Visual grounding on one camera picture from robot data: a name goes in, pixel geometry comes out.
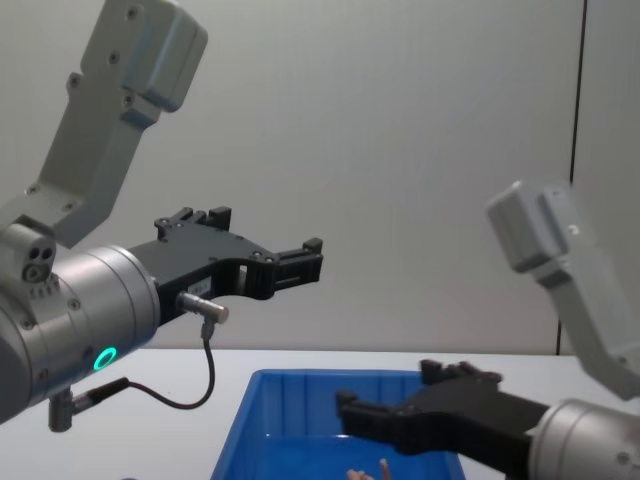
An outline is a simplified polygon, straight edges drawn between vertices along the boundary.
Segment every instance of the green led ring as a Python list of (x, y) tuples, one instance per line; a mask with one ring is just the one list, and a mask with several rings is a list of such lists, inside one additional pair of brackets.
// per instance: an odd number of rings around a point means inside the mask
[(118, 351), (114, 347), (105, 348), (96, 361), (93, 363), (93, 369), (97, 372), (98, 370), (102, 370), (105, 367), (108, 367), (113, 363), (113, 361), (118, 356)]

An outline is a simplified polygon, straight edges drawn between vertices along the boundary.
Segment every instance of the cable connector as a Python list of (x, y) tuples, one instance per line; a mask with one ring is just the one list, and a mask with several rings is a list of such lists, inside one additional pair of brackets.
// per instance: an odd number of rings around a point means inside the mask
[(218, 305), (211, 300), (205, 300), (197, 295), (182, 292), (176, 297), (178, 308), (185, 312), (196, 313), (202, 315), (206, 320), (214, 323), (224, 323), (229, 318), (229, 309)]

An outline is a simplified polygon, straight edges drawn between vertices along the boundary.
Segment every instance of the silver cylindrical joint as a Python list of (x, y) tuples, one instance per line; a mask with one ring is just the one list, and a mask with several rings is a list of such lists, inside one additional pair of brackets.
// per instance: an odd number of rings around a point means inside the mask
[(550, 408), (536, 429), (531, 480), (631, 479), (640, 471), (640, 418), (579, 400)]
[(126, 250), (104, 247), (54, 264), (29, 308), (0, 295), (0, 423), (153, 337), (155, 284)]

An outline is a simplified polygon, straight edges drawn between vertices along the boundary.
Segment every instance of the small object in bin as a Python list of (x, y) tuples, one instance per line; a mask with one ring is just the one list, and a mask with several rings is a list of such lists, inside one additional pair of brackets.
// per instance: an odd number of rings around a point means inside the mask
[[(382, 473), (381, 480), (391, 480), (391, 470), (386, 458), (380, 459), (380, 471)], [(351, 469), (347, 471), (347, 480), (374, 480), (374, 478), (367, 475), (363, 470), (356, 472)]]

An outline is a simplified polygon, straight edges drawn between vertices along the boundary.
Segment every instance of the black mounting bracket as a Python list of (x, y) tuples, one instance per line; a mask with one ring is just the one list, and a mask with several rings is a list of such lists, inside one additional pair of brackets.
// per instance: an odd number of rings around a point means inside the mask
[(175, 299), (188, 291), (210, 300), (238, 295), (257, 300), (278, 290), (317, 282), (322, 269), (322, 240), (273, 253), (229, 232), (231, 209), (209, 212), (183, 208), (154, 222), (156, 241), (130, 249), (157, 284), (161, 324), (182, 315)]

